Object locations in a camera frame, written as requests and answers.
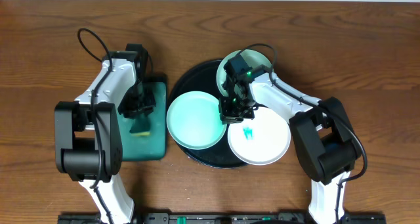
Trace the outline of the green yellow sponge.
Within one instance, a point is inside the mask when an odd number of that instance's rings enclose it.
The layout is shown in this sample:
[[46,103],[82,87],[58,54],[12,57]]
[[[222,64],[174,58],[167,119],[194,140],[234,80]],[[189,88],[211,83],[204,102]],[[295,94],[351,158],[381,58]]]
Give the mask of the green yellow sponge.
[[150,130],[150,120],[147,117],[138,117],[132,124],[130,134],[138,137],[149,136]]

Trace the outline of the mint plate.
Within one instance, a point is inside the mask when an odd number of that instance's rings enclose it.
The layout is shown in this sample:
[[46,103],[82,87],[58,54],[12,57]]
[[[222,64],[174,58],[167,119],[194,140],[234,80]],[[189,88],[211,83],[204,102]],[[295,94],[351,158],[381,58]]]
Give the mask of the mint plate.
[[[217,87],[221,93],[222,96],[227,97],[228,92],[223,88],[223,83],[226,81],[226,71],[224,69],[224,65],[228,62],[229,59],[233,58],[239,53],[240,50],[234,51],[230,53],[228,56],[222,59],[221,63],[219,64],[219,67],[217,68],[216,73],[216,83]],[[256,68],[257,66],[265,65],[265,66],[271,66],[272,63],[260,52],[247,49],[243,51],[240,54],[245,62],[252,68]]]
[[203,91],[178,96],[167,111],[167,128],[172,138],[184,148],[203,150],[216,145],[227,125],[222,123],[219,100]]

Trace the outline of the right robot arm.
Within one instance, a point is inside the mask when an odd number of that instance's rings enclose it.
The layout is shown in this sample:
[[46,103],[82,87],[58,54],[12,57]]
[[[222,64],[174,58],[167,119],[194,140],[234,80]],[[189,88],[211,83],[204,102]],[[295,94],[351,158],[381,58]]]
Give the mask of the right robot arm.
[[316,223],[340,223],[343,195],[355,161],[366,152],[354,133],[341,101],[304,94],[274,72],[273,63],[256,51],[237,51],[217,70],[220,119],[231,128],[255,121],[264,106],[288,124],[285,146],[294,143],[298,161],[312,182],[309,214]]

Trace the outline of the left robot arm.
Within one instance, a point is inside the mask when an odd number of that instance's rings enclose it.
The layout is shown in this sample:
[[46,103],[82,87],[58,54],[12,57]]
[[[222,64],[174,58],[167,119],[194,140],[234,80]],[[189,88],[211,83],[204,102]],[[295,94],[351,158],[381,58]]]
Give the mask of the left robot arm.
[[149,54],[141,44],[107,51],[101,71],[88,89],[54,109],[56,166],[93,198],[100,223],[131,223],[135,203],[119,171],[123,161],[121,123],[139,136],[150,129],[148,115],[156,100],[143,86]]

